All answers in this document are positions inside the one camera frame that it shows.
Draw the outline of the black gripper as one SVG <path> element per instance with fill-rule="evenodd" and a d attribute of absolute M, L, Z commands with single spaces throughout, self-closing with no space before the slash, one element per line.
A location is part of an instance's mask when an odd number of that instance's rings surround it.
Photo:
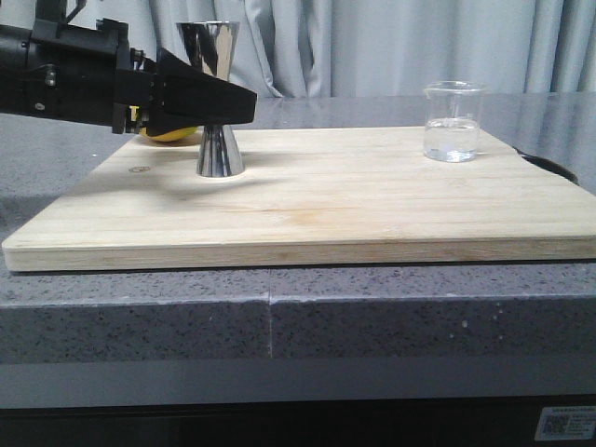
<path fill-rule="evenodd" d="M 129 44 L 126 23 L 103 19 L 94 29 L 36 20 L 32 29 L 1 28 L 1 110 L 162 135 L 205 125 L 253 121 L 257 94 L 180 60 L 168 50 L 152 63 Z"/>

